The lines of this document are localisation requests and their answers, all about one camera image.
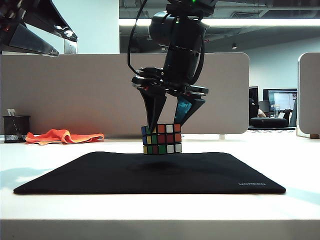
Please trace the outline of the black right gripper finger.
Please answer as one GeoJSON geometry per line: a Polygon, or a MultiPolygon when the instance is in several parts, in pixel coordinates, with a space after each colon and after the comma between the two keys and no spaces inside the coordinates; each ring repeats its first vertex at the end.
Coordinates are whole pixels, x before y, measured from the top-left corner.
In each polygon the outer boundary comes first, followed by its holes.
{"type": "Polygon", "coordinates": [[[174,123],[182,126],[205,102],[200,95],[178,96],[174,123]]]}
{"type": "Polygon", "coordinates": [[[144,100],[147,123],[152,132],[157,125],[161,112],[166,102],[166,91],[160,87],[146,87],[139,89],[144,100]]]}

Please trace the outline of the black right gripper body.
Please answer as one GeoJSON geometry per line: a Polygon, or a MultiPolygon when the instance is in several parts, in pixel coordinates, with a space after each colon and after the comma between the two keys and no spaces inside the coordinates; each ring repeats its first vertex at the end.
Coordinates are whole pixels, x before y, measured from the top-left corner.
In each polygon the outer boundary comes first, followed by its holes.
{"type": "Polygon", "coordinates": [[[139,90],[161,89],[175,97],[179,95],[205,96],[209,93],[206,87],[191,85],[186,82],[169,81],[161,68],[145,67],[137,70],[137,73],[138,75],[134,76],[131,82],[139,90]]]}

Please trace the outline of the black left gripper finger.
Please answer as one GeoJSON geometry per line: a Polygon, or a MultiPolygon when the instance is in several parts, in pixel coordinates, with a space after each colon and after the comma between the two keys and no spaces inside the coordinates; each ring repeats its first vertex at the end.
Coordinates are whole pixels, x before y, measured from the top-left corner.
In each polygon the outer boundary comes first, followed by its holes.
{"type": "Polygon", "coordinates": [[[59,56],[49,43],[21,23],[0,25],[0,50],[5,52],[59,56]]]}
{"type": "Polygon", "coordinates": [[[21,7],[25,10],[25,23],[63,39],[78,41],[77,35],[51,0],[23,0],[21,7]]]}

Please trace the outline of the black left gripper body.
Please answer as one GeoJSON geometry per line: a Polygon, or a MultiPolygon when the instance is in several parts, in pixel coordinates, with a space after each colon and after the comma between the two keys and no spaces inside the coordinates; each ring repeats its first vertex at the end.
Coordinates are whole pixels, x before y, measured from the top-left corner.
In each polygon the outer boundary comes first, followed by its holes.
{"type": "Polygon", "coordinates": [[[26,11],[22,8],[22,1],[2,0],[0,2],[0,24],[20,23],[26,26],[27,23],[23,20],[26,11]]]}

